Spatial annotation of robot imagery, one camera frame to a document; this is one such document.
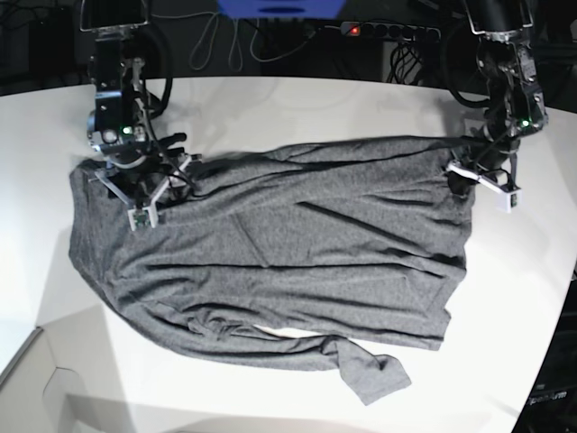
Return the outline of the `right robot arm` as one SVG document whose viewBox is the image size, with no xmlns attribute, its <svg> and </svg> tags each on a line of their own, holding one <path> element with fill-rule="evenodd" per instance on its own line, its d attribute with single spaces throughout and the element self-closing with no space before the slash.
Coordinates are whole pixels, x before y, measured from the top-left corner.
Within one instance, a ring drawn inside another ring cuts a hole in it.
<svg viewBox="0 0 577 433">
<path fill-rule="evenodd" d="M 102 160 L 92 178 L 124 203 L 132 230 L 155 227 L 162 197 L 179 199 L 192 189 L 185 171 L 195 160 L 181 146 L 186 134 L 159 138 L 152 127 L 166 110 L 173 85 L 168 44 L 151 22 L 149 1 L 84 1 L 79 27 L 95 37 L 88 65 L 95 107 L 87 119 L 87 141 Z M 146 85 L 148 44 L 159 50 L 164 68 L 161 97 Z"/>
</svg>

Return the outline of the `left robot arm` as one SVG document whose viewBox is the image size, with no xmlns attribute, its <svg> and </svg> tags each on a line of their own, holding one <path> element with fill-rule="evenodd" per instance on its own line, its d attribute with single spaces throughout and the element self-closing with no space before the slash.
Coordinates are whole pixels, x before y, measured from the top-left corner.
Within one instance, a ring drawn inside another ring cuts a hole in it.
<svg viewBox="0 0 577 433">
<path fill-rule="evenodd" d="M 457 102 L 484 110 L 484 125 L 467 147 L 453 154 L 447 165 L 450 186 L 461 194 L 481 185 L 495 193 L 499 208 L 509 213 L 522 197 L 517 185 L 521 139 L 539 133 L 548 123 L 531 50 L 533 16 L 526 1 L 464 1 L 463 9 L 466 18 L 442 40 L 441 71 Z M 489 93 L 484 100 L 466 99 L 450 83 L 449 42 L 464 27 L 479 41 L 475 62 Z"/>
</svg>

